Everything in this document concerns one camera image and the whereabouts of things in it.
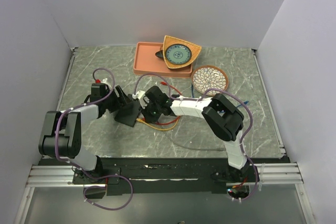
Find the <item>wicker basket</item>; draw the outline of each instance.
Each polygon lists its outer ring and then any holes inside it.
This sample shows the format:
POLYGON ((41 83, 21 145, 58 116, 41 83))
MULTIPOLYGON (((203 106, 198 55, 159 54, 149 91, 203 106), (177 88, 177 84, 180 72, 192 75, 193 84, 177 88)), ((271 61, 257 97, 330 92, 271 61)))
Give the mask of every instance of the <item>wicker basket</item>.
POLYGON ((190 64, 192 64, 194 62, 194 60, 196 60, 197 56, 201 52, 201 49, 202 49, 201 46, 198 46, 196 44, 193 44, 191 42, 188 42, 188 41, 185 41, 185 40, 182 40, 182 39, 178 39, 178 38, 174 38, 174 37, 166 35, 166 36, 164 36, 164 41, 163 41, 163 59, 164 59, 164 62, 166 63, 166 65, 167 65, 167 67, 170 68, 170 69, 184 68, 186 66, 189 66, 190 64), (189 47, 189 49, 191 50, 190 61, 188 61, 187 63, 182 64, 182 65, 175 65, 175 64, 172 64, 169 61, 167 61, 166 56, 165 56, 166 49, 173 44, 183 44, 183 45, 189 47))

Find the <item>pink plastic tray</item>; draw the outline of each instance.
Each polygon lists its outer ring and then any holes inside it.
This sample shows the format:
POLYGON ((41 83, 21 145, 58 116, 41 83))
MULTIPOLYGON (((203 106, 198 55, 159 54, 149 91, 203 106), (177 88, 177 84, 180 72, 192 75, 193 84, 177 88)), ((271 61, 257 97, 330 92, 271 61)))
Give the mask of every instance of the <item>pink plastic tray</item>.
POLYGON ((135 74, 157 73, 165 77, 190 78, 193 66, 185 68, 169 69, 163 59, 158 58, 155 53, 160 51, 162 43, 139 42, 135 51, 133 72, 135 74))

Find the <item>plate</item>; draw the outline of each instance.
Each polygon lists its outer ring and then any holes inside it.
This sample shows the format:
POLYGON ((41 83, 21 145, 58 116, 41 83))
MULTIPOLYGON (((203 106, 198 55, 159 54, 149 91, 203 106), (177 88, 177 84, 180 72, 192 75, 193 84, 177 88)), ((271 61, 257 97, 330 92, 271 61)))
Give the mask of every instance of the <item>plate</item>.
POLYGON ((183 44, 172 44, 165 52, 166 59, 175 65, 183 65, 191 60, 191 50, 183 44))
MULTIPOLYGON (((226 90, 229 85, 229 79, 226 73, 222 69, 210 65, 195 69, 191 79, 194 88, 202 94, 211 88, 226 90)), ((207 95, 214 96, 217 93, 220 92, 212 90, 208 92, 207 95)))

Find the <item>gray marble table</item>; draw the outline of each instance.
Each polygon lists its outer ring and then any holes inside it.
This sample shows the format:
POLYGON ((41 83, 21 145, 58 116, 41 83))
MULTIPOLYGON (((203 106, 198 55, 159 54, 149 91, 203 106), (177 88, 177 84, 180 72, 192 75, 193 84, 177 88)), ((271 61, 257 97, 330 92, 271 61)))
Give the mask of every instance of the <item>gray marble table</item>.
MULTIPOLYGON (((80 47, 75 49, 74 61, 66 83, 60 108, 67 109, 83 102, 90 93, 92 72, 105 67, 112 70, 116 84, 125 93, 132 93, 139 76, 133 73, 135 47, 107 46, 80 47)), ((271 118, 265 91, 250 49, 203 48, 195 66, 215 65, 223 69, 229 78, 228 92, 241 100, 249 101, 254 117, 254 125, 245 137, 246 152, 251 157, 282 157, 279 141, 271 118)), ((97 77, 108 77, 103 71, 97 77)), ((147 90, 158 83, 157 77, 144 77, 138 90, 147 90)), ((168 82, 178 88, 186 97, 191 96, 190 79, 168 78, 168 82)), ((248 114, 242 108, 245 127, 249 124, 248 114)), ((225 151, 193 151, 174 145, 173 140, 193 148, 221 148, 223 141, 218 139, 203 119, 190 116, 181 117, 177 127, 167 133, 153 130, 136 123, 134 128, 120 124, 108 112, 82 129, 83 145, 101 157, 227 157, 225 151)))

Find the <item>gray floor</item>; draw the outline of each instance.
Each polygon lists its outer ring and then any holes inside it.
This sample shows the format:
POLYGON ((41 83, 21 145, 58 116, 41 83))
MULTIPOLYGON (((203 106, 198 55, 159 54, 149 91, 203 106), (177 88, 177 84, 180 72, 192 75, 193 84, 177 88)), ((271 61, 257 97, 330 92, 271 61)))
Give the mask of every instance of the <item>gray floor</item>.
MULTIPOLYGON (((129 46, 76 49, 60 108, 67 109, 83 102, 90 93, 92 72, 98 67, 112 70, 116 84, 120 85, 125 93, 132 93, 139 77, 133 73, 134 54, 135 47, 129 46)), ((250 101, 248 106, 254 117, 254 126, 245 137, 247 154, 260 158, 281 157, 279 141, 253 52, 250 49, 203 48, 195 63, 196 67, 202 65, 215 65, 223 69, 229 78, 227 91, 243 101, 250 101)), ((108 75, 98 72, 97 77, 103 79, 108 75)), ((147 90, 160 81, 157 77, 145 77, 141 80, 138 90, 147 90)), ((168 81, 185 96, 191 96, 190 79, 168 78, 168 81)), ((167 87, 158 85, 163 91, 167 90, 167 87)), ((247 127, 248 115, 244 109, 241 111, 245 116, 244 125, 247 127)), ((177 142, 191 147, 223 147, 222 140, 199 118, 182 117, 178 126, 168 134, 177 142)), ((227 157, 226 152, 190 151, 177 147, 164 133, 140 123, 130 128, 115 122, 113 115, 109 113, 82 129, 82 142, 90 152, 101 157, 227 157)))
MULTIPOLYGON (((300 224, 306 223, 295 185, 263 185, 242 204, 211 193, 135 194, 119 211, 83 202, 82 188, 36 188, 25 224, 300 224)), ((129 195, 104 197, 106 207, 124 204, 129 195)))

